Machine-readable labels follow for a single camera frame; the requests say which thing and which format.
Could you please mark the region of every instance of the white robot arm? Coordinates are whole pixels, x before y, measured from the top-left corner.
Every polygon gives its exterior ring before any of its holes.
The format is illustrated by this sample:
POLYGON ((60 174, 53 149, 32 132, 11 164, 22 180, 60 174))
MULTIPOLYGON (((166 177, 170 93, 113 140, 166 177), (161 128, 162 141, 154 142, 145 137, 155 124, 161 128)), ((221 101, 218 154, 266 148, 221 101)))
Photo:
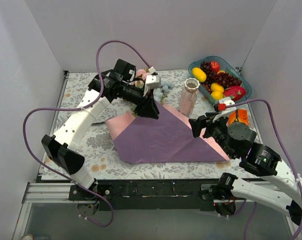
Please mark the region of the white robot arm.
POLYGON ((230 173, 223 173, 217 185, 202 191, 207 199, 226 200, 231 197, 250 199, 266 205, 291 217, 295 224, 300 224, 302 216, 301 192, 292 170, 281 157, 266 145, 254 142, 256 132, 244 123, 234 122, 227 126, 228 116, 236 107, 226 97, 215 105, 217 112, 207 113, 198 119, 189 119, 193 136, 200 135, 206 128, 204 138, 213 137, 223 151, 231 158, 240 158, 240 167, 277 187, 277 190, 255 185, 230 173))
MULTIPOLYGON (((41 141, 48 157, 66 170, 75 182, 87 189, 93 187, 95 179, 84 166, 84 156, 76 150, 97 116, 117 97, 136 104, 135 114, 138 116, 157 119, 159 114, 153 98, 153 89, 160 85, 161 80, 155 72, 147 76, 144 89, 130 84, 129 80, 134 79, 132 75, 135 74, 135 66, 121 59, 113 70, 102 74, 104 91, 101 98, 91 107, 73 113, 53 136, 45 135, 41 141)), ((99 95, 100 87, 97 75, 89 84, 78 108, 93 102, 99 95)))

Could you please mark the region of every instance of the white wall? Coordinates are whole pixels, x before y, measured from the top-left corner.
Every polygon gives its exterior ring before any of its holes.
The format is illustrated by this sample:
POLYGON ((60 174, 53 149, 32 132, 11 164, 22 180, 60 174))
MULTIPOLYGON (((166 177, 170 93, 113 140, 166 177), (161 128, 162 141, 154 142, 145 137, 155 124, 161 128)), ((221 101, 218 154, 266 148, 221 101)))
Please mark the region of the white wall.
MULTIPOLYGON (((24 0, 0 0, 0 240, 11 239, 26 184, 38 170, 24 146, 24 116, 36 107, 56 106, 62 78, 24 0)), ((29 141, 40 157, 52 116, 36 114, 28 124, 29 141)))
MULTIPOLYGON (((208 55, 242 66, 276 0, 25 0, 63 70, 96 71, 95 53, 111 39, 138 48, 156 69, 187 68, 208 55)), ((102 68, 127 47, 102 51, 102 68)))
MULTIPOLYGON (((252 86, 252 98, 270 102, 280 136, 302 174, 302 0, 277 1, 243 75, 252 86)), ((253 108, 264 142, 282 153, 267 108, 262 103, 253 108)))

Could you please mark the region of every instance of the floral tablecloth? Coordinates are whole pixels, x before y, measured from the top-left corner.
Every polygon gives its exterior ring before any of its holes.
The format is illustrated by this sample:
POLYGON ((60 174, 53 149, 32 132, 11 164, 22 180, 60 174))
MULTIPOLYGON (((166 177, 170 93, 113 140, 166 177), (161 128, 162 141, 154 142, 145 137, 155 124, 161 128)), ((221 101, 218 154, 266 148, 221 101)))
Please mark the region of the floral tablecloth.
MULTIPOLYGON (((161 79, 173 81, 175 86, 164 98, 164 102, 178 109, 180 92, 185 79, 189 78, 188 71, 182 70, 162 70, 158 71, 161 79)), ((70 73, 65 92, 63 95, 61 107, 71 108, 77 106, 87 89, 87 85, 93 79, 96 73, 70 73)), ((241 108, 246 109, 249 115, 250 128, 255 130, 255 125, 247 105, 241 108)), ((97 119, 97 122, 103 122, 115 116, 132 111, 134 105, 121 99, 114 100, 97 119)), ((195 108, 191 118, 197 118, 205 112, 213 111, 210 103, 199 93, 195 108)), ((59 112, 55 124, 57 130, 70 116, 70 112, 59 112)), ((205 162, 205 163, 146 163, 146 164, 128 164, 122 162, 115 150, 113 141, 109 135, 106 124, 101 123, 92 125, 84 135, 78 153, 85 157, 85 167, 94 178, 117 180, 117 179, 211 179, 219 178, 222 173, 230 172, 240 178, 256 178, 256 176, 247 173, 239 167, 239 159, 233 159, 226 162, 205 162)), ((51 168, 57 169, 63 173, 65 171, 59 168, 55 163, 46 158, 46 164, 51 168)), ((42 174, 42 180, 62 180, 59 175, 45 169, 42 174)))

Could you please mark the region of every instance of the yellow lemon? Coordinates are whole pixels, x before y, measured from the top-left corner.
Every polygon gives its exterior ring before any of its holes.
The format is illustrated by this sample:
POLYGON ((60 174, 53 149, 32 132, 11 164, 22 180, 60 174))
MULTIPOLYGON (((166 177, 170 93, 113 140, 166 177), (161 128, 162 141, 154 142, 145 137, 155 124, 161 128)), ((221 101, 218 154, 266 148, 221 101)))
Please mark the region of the yellow lemon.
POLYGON ((220 91, 214 91, 211 93, 211 96, 215 99, 215 100, 220 100, 222 99, 224 96, 220 91))
POLYGON ((206 80, 206 74, 200 68, 195 67, 192 69, 192 74, 200 82, 203 83, 206 80))
POLYGON ((221 93, 224 93, 224 88, 216 82, 212 83, 211 90, 212 92, 219 91, 221 93))

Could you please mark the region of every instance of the white vase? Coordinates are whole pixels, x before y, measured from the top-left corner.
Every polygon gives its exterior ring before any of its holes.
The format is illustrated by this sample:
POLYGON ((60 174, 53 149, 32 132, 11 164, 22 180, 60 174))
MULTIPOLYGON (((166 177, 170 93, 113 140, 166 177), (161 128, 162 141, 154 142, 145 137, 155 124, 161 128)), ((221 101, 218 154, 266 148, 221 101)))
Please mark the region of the white vase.
POLYGON ((189 117, 193 112, 199 92, 199 86, 200 82, 195 78, 188 78, 184 82, 181 92, 179 111, 187 117, 189 117))

